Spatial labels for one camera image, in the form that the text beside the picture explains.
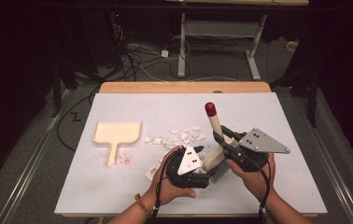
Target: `desk leg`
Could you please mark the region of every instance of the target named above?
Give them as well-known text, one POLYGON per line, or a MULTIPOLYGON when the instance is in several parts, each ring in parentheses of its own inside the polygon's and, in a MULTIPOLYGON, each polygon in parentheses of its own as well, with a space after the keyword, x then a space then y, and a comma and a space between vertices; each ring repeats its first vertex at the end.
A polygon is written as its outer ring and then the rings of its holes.
POLYGON ((177 65, 177 76, 184 77, 185 76, 185 60, 186 60, 186 52, 185 52, 185 24, 186 24, 186 13, 182 13, 182 20, 180 22, 180 49, 179 49, 179 60, 177 65))
POLYGON ((261 16, 261 20, 258 24, 258 27, 256 28, 255 36, 253 39, 252 50, 246 51, 248 65, 249 65, 252 77, 256 81, 261 80, 261 76, 259 75, 258 67, 256 66, 255 59, 253 57, 255 56, 256 49, 258 48, 259 41, 261 40, 261 32, 263 31, 266 18, 267 18, 267 15, 261 16))

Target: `hand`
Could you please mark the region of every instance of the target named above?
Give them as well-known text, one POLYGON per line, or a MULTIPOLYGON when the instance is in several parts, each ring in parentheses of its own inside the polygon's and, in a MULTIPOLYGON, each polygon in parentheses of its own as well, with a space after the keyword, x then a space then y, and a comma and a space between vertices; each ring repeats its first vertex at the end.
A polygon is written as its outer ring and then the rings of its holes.
MULTIPOLYGON (((258 199, 259 202, 261 202, 267 187, 263 175, 260 172, 246 173, 232 160, 226 160, 226 162, 233 173, 243 179, 247 189, 258 199)), ((274 192, 275 156, 273 153, 269 153, 269 163, 271 168, 270 192, 274 192)), ((262 169, 266 175, 269 176, 269 165, 264 165, 262 169)))
MULTIPOLYGON (((152 183, 147 190, 147 192, 142 196, 142 198, 150 199, 154 203, 156 201, 156 187, 160 181, 160 172, 162 171, 162 167, 164 166, 164 162, 166 159, 175 151, 178 151, 180 147, 174 147, 171 151, 169 151, 164 158, 162 159, 162 164, 160 165, 159 169, 156 171, 156 174, 153 176, 152 183)), ((165 178, 162 181, 162 190, 160 192, 160 205, 165 205, 173 201, 175 198, 178 197, 191 197, 195 198, 196 193, 192 189, 181 189, 175 187, 168 178, 165 178)))

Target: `white board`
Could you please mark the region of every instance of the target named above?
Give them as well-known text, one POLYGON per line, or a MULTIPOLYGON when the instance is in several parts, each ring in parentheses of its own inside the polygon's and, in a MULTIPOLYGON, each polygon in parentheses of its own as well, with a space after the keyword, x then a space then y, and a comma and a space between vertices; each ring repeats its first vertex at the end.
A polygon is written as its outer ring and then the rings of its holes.
MULTIPOLYGON (((150 165, 169 148, 146 143, 146 137, 172 139, 170 130, 200 127, 206 139, 204 154, 216 148, 205 104, 213 102, 220 123, 237 132, 254 127, 289 147, 290 154, 276 154, 275 189, 304 214, 324 214, 326 207, 274 93, 98 93, 65 179, 55 213, 64 216, 113 216, 134 203, 150 182, 150 165), (121 147, 117 161, 106 166, 106 146, 92 141, 98 121, 142 121, 140 139, 121 147)), ((217 184, 197 190, 196 199, 178 198, 162 206, 159 217, 244 216, 258 214, 259 203, 231 171, 217 184)))

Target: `brush bristles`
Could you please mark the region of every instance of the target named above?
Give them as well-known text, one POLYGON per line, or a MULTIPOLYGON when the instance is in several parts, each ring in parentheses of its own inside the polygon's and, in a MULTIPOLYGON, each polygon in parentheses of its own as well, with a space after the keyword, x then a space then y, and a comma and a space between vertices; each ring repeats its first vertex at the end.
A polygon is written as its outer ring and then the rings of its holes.
POLYGON ((229 170, 229 166, 226 160, 221 161, 215 168, 215 173, 211 175, 210 180, 213 184, 216 184, 218 180, 223 177, 224 174, 229 170))

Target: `wooden dustpan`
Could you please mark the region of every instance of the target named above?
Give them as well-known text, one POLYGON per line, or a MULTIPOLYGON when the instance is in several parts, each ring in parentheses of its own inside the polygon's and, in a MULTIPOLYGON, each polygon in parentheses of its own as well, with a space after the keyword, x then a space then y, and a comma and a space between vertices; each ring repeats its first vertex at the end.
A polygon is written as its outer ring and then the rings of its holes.
POLYGON ((116 162, 120 145, 135 143, 141 132, 141 122, 97 122, 92 140, 99 144, 110 144, 106 165, 116 162))

